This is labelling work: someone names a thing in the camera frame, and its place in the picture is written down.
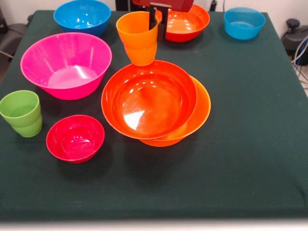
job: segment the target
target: lime green cup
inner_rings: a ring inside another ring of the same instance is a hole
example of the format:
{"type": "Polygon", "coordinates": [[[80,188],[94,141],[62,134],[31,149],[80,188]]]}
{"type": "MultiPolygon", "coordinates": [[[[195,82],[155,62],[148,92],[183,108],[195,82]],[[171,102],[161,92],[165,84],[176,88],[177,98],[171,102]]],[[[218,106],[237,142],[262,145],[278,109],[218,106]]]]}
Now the lime green cup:
{"type": "Polygon", "coordinates": [[[29,90],[14,91],[0,101],[0,114],[23,137],[42,130],[39,97],[29,90]]]}

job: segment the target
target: orange bowl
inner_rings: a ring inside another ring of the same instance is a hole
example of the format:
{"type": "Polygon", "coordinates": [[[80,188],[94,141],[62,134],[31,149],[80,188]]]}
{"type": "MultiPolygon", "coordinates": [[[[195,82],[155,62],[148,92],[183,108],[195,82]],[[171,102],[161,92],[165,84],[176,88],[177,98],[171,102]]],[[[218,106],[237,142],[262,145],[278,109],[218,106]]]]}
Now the orange bowl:
{"type": "Polygon", "coordinates": [[[171,146],[197,131],[206,122],[211,111],[210,96],[202,83],[194,77],[191,78],[197,88],[197,106],[192,117],[180,129],[168,136],[156,140],[140,140],[141,142],[154,147],[171,146]]]}
{"type": "MultiPolygon", "coordinates": [[[[158,22],[162,13],[156,11],[158,22]]],[[[201,6],[192,5],[188,12],[169,10],[166,39],[172,42],[187,42],[194,39],[207,27],[210,15],[201,6]]]]}
{"type": "Polygon", "coordinates": [[[148,66],[128,65],[104,87],[102,110],[118,132],[139,140],[167,136],[193,114],[197,91],[179,66],[155,60],[148,66]]]}

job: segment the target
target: plastic bowl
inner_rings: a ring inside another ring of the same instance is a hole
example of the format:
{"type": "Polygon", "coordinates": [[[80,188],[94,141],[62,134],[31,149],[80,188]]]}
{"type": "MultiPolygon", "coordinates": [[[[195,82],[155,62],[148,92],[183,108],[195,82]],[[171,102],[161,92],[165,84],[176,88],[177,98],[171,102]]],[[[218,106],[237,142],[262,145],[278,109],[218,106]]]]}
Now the plastic bowl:
{"type": "Polygon", "coordinates": [[[196,103],[196,88],[189,74],[160,60],[122,68],[102,94],[102,110],[109,124],[123,135],[141,140],[157,139],[179,129],[191,117],[196,103]]]}
{"type": "Polygon", "coordinates": [[[235,39],[248,40],[258,35],[265,24],[265,17],[260,12],[237,7],[228,10],[225,15],[225,30],[235,39]]]}
{"type": "Polygon", "coordinates": [[[61,33],[29,47],[20,68],[27,80],[54,97],[76,100],[98,87],[111,59],[109,46],[100,38],[61,33]]]}
{"type": "Polygon", "coordinates": [[[104,138],[104,128],[98,120],[87,115],[73,115],[52,126],[46,145],[56,158],[80,164],[94,157],[104,138]]]}
{"type": "MultiPolygon", "coordinates": [[[[158,21],[162,13],[156,11],[158,21]]],[[[169,10],[166,39],[172,42],[187,42],[194,39],[207,27],[210,15],[201,6],[192,5],[189,12],[169,10]]]]}
{"type": "Polygon", "coordinates": [[[197,131],[207,120],[211,111],[211,99],[205,87],[194,77],[191,77],[197,88],[197,106],[187,123],[174,133],[156,139],[140,140],[154,147],[166,147],[180,142],[185,137],[197,131]]]}
{"type": "Polygon", "coordinates": [[[100,36],[106,30],[111,10],[97,0],[74,0],[61,5],[53,14],[65,32],[82,32],[100,36]]]}

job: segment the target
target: blue bowl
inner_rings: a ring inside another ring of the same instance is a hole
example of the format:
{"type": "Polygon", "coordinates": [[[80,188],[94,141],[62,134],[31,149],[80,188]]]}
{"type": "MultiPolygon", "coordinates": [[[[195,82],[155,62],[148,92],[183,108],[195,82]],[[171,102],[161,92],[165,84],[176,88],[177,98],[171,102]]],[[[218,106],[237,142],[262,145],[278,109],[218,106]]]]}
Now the blue bowl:
{"type": "Polygon", "coordinates": [[[237,7],[225,15],[225,30],[235,39],[248,40],[258,35],[265,24],[265,17],[254,9],[237,7]]]}
{"type": "Polygon", "coordinates": [[[53,14],[65,32],[82,32],[100,36],[106,30],[110,8],[97,0],[74,0],[61,5],[53,14]]]}

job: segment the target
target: dark green tablecloth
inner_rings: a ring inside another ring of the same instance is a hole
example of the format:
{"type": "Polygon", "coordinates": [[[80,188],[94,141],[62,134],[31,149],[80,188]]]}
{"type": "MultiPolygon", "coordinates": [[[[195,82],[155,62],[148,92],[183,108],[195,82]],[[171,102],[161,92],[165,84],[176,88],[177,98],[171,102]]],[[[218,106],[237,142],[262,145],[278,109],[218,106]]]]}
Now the dark green tablecloth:
{"type": "Polygon", "coordinates": [[[160,42],[157,59],[183,67],[212,99],[207,122],[179,144],[154,148],[113,130],[100,98],[129,63],[113,12],[102,36],[113,60],[89,97],[58,100],[28,82],[24,51],[61,32],[52,11],[37,11],[0,86],[0,97],[28,89],[41,100],[43,130],[22,138],[0,120],[0,219],[260,218],[308,215],[308,100],[268,15],[251,41],[228,37],[223,13],[195,40],[160,42]],[[54,158],[45,137],[59,119],[86,114],[106,132],[87,163],[54,158]]]}

